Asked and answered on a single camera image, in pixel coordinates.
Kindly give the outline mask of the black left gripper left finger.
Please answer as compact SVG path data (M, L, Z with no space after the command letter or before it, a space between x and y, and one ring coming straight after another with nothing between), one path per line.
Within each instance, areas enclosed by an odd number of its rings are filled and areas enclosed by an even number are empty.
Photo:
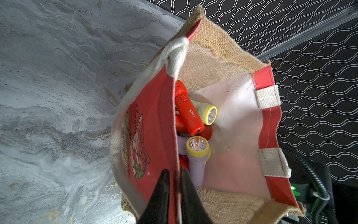
M162 170L149 203L137 224L168 224L170 203L170 172Z

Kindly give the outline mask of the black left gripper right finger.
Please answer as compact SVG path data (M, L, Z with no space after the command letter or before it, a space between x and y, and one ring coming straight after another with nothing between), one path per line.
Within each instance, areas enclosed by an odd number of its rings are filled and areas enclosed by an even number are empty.
M183 224L212 224L206 213L189 172L180 168L181 217Z

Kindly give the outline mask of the lavender flashlight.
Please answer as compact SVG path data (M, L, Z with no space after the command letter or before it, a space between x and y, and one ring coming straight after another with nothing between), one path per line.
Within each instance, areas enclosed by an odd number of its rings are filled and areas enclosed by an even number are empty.
M177 136L177 146L179 155L187 155L186 144L187 137Z
M211 156L208 141L201 136L193 136L187 140L186 155L189 160L188 171L196 189L203 185L205 166Z

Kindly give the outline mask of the jute tote bag red trim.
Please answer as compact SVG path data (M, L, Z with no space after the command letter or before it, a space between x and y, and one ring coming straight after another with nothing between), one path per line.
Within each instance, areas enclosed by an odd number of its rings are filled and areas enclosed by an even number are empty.
M170 172L169 220L181 224L179 145L174 85L217 107L212 153L198 195L216 224L276 224L304 216L277 141L281 119L270 62L244 51L197 6L180 31L153 57L119 103L110 157L122 209L139 217L162 170Z

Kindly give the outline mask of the red flashlight front row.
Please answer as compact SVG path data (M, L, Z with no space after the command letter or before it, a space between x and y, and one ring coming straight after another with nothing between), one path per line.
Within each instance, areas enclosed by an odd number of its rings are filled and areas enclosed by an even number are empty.
M188 97L188 91L184 83L180 80L177 80L175 83L174 102L188 133L194 136L202 132L204 130L204 124Z

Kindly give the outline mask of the light green flashlight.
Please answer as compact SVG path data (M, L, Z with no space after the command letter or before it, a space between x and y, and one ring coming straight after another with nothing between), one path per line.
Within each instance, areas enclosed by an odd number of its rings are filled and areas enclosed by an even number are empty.
M191 100L196 111L198 112L202 122L205 125L212 125L217 116L217 107L209 103L201 103L195 100Z

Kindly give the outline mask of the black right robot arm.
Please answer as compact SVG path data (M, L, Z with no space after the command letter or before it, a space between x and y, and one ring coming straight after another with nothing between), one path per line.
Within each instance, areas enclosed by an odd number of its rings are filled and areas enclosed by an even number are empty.
M306 208L305 218L312 224L356 224L358 188L333 181L328 166L313 162L293 147L280 143L288 156L292 174L291 190Z

